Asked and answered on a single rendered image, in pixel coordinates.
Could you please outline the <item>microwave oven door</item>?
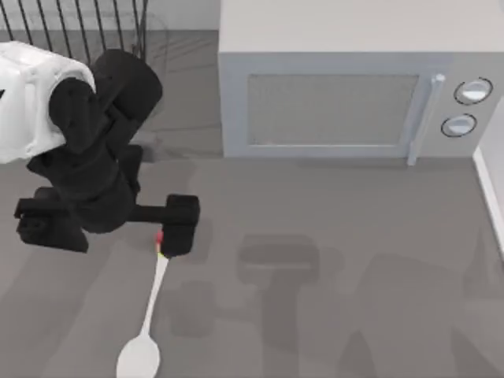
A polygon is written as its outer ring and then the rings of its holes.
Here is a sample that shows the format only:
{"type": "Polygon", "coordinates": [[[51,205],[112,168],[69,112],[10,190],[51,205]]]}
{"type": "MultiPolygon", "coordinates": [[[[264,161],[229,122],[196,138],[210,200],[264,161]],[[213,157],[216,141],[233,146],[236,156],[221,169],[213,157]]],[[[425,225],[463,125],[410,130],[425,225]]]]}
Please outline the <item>microwave oven door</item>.
{"type": "Polygon", "coordinates": [[[224,154],[241,158],[404,158],[437,53],[222,52],[224,154]]]}

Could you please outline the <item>pale grey microwave oven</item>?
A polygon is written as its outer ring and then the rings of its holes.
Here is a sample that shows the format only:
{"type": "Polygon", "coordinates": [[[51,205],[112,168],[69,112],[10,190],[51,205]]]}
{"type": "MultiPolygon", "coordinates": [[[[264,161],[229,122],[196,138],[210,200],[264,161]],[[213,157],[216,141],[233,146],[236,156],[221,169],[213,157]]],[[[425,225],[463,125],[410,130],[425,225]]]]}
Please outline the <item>pale grey microwave oven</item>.
{"type": "Polygon", "coordinates": [[[222,52],[437,53],[453,61],[428,126],[422,158],[469,158],[504,98],[504,0],[221,0],[222,52]],[[464,106],[457,86],[479,77],[494,86],[464,106]],[[473,115],[461,138],[440,131],[449,117],[473,115]]]}

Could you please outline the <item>round microwave knob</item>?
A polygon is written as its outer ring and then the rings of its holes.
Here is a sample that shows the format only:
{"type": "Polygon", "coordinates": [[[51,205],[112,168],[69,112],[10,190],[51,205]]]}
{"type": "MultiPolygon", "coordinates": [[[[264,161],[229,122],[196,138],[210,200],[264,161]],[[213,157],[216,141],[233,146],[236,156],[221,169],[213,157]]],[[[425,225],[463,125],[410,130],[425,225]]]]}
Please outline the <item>round microwave knob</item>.
{"type": "Polygon", "coordinates": [[[464,106],[475,105],[488,98],[493,88],[494,86],[490,80],[479,77],[460,83],[454,91],[454,99],[464,106]]]}
{"type": "Polygon", "coordinates": [[[440,126],[440,131],[447,138],[461,138],[470,135],[478,125],[477,119],[468,113],[447,118],[440,126]]]}

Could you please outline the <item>white spoon with red tip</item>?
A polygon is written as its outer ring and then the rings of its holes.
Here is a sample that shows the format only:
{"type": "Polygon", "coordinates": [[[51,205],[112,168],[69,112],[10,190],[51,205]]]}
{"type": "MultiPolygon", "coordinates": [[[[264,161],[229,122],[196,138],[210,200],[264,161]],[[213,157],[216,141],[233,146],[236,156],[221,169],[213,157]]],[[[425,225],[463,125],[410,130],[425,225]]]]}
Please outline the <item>white spoon with red tip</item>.
{"type": "Polygon", "coordinates": [[[146,312],[139,334],[121,349],[116,365],[116,378],[155,378],[161,364],[158,344],[150,334],[154,308],[163,283],[169,259],[161,252],[164,232],[158,231],[155,239],[156,265],[146,312]]]}

